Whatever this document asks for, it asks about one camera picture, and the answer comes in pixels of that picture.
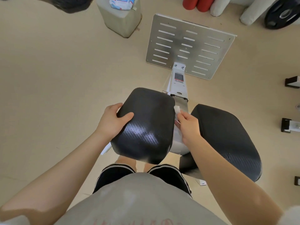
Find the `floor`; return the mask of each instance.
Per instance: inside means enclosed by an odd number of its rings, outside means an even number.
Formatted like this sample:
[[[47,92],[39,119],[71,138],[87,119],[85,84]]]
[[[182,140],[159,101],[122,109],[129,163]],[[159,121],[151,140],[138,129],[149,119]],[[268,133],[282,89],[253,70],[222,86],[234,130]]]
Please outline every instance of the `floor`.
[[[95,2],[71,15],[39,0],[0,2],[0,205],[86,139],[106,106],[137,87],[165,88],[170,70],[145,62],[155,13],[238,35],[212,80],[186,76],[189,110],[202,103],[237,116],[262,159],[257,184],[284,209],[300,204],[293,185],[300,133],[280,132],[281,118],[300,121],[300,90],[283,85],[299,74],[300,27],[271,31],[260,20],[245,26],[242,6],[215,18],[181,3],[141,0],[143,19],[124,39],[104,25]],[[72,205],[92,193],[117,157],[113,150],[99,157]],[[179,157],[165,160],[177,166]],[[186,179],[194,199],[228,223],[208,187]]]

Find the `white foam roller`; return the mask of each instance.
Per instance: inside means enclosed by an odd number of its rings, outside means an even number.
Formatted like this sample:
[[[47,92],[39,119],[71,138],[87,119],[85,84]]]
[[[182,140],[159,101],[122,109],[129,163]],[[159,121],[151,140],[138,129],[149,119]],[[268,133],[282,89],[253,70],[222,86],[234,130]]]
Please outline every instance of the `white foam roller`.
[[[276,0],[254,0],[252,5],[241,15],[241,22],[245,25],[253,24],[275,1]]]
[[[215,0],[210,7],[210,14],[212,16],[220,16],[229,2],[230,0]]]

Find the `wet wipes package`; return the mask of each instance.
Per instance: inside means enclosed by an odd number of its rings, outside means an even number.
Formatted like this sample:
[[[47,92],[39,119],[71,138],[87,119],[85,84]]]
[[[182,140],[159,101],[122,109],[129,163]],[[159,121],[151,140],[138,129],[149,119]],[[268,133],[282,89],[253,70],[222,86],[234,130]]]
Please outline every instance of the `wet wipes package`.
[[[134,4],[134,0],[110,0],[110,5],[114,9],[130,10]]]

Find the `seat cushion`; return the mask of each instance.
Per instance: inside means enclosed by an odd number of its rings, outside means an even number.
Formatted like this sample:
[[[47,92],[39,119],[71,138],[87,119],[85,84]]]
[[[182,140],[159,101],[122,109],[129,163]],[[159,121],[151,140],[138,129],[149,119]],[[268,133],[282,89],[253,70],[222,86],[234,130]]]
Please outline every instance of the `seat cushion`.
[[[134,117],[112,139],[114,151],[122,156],[159,164],[169,152],[173,141],[174,99],[162,92],[136,88],[117,113],[129,112]]]
[[[260,156],[241,122],[233,114],[198,104],[191,113],[198,118],[201,136],[228,162],[253,181],[261,175]],[[180,159],[180,170],[197,176],[199,170],[188,153]]]

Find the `right hand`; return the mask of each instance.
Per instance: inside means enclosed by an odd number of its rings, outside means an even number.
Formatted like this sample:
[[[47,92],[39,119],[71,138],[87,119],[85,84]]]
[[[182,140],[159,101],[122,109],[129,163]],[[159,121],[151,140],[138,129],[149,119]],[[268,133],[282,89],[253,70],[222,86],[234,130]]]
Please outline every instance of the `right hand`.
[[[187,146],[190,147],[193,142],[202,139],[199,130],[199,123],[198,119],[193,115],[180,111],[177,115],[178,121],[180,124],[175,121],[175,125],[180,129],[182,132],[182,141]]]

